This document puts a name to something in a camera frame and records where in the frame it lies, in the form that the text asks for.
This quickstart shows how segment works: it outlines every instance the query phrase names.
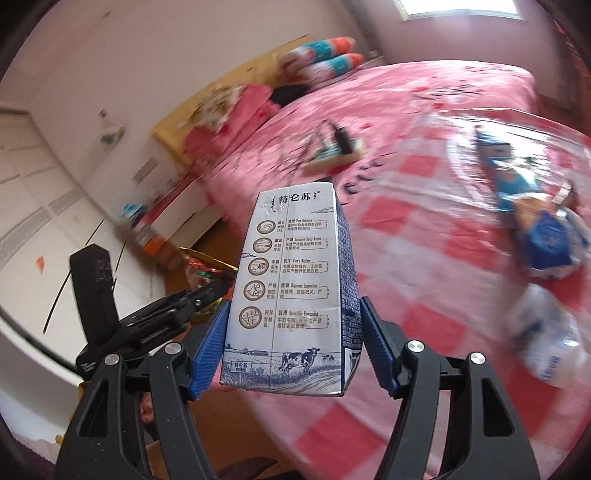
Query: white plastic bag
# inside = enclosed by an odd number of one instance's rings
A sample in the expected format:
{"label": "white plastic bag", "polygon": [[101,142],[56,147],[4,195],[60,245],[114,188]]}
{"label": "white plastic bag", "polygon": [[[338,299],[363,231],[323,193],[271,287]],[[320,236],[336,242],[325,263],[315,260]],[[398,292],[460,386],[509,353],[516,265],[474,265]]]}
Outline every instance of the white plastic bag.
{"label": "white plastic bag", "polygon": [[557,388],[572,383],[585,351],[576,320],[548,290],[530,284],[510,311],[507,327],[533,376]]}

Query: circular icon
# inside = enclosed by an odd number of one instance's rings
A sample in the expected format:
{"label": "circular icon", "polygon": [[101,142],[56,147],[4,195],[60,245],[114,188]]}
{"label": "circular icon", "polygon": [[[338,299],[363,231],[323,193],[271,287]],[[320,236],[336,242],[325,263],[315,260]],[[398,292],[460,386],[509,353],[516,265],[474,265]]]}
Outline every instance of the circular icon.
{"label": "circular icon", "polygon": [[238,320],[240,321],[240,325],[244,328],[255,328],[261,322],[262,313],[256,307],[246,307],[240,312],[238,315]]}
{"label": "circular icon", "polygon": [[275,230],[275,222],[272,220],[265,220],[259,223],[259,226],[256,227],[256,229],[262,234],[271,233],[273,230]]}
{"label": "circular icon", "polygon": [[260,300],[265,294],[265,284],[262,281],[250,281],[244,287],[244,296],[248,300]]}
{"label": "circular icon", "polygon": [[264,258],[255,258],[248,264],[248,271],[251,275],[263,275],[267,270],[269,270],[269,262]]}
{"label": "circular icon", "polygon": [[252,249],[258,254],[266,254],[272,246],[273,242],[270,238],[259,238],[252,244]]}

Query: cow illustration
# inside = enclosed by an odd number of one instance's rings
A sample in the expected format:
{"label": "cow illustration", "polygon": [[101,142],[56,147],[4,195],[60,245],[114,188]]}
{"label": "cow illustration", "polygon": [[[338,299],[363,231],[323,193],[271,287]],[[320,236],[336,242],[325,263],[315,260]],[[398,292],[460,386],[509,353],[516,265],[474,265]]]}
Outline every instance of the cow illustration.
{"label": "cow illustration", "polygon": [[319,348],[312,347],[308,348],[308,351],[303,353],[284,353],[279,371],[289,373],[292,368],[303,368],[304,372],[308,373],[310,367],[314,364],[314,359],[318,352],[320,352]]}

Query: farm illustration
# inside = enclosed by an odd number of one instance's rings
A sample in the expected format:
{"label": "farm illustration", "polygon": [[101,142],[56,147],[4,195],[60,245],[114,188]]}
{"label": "farm illustration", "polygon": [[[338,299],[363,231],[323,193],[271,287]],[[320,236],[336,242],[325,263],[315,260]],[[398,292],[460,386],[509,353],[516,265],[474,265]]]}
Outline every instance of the farm illustration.
{"label": "farm illustration", "polygon": [[247,390],[326,395],[341,389],[341,353],[317,347],[267,352],[226,345],[222,382]]}

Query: blue gripper pad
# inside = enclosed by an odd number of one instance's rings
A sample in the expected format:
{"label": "blue gripper pad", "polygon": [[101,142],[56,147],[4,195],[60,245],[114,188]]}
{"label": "blue gripper pad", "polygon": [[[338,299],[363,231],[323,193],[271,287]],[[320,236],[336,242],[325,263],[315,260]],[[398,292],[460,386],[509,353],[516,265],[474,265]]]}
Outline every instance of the blue gripper pad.
{"label": "blue gripper pad", "polygon": [[229,301],[223,302],[214,312],[209,331],[190,364],[189,400],[198,400],[201,393],[207,391],[212,384],[216,368],[222,359],[230,305]]}
{"label": "blue gripper pad", "polygon": [[395,373],[396,358],[379,327],[380,320],[374,316],[364,300],[361,301],[361,318],[363,321],[363,342],[379,386],[387,390],[393,397],[400,387]]}

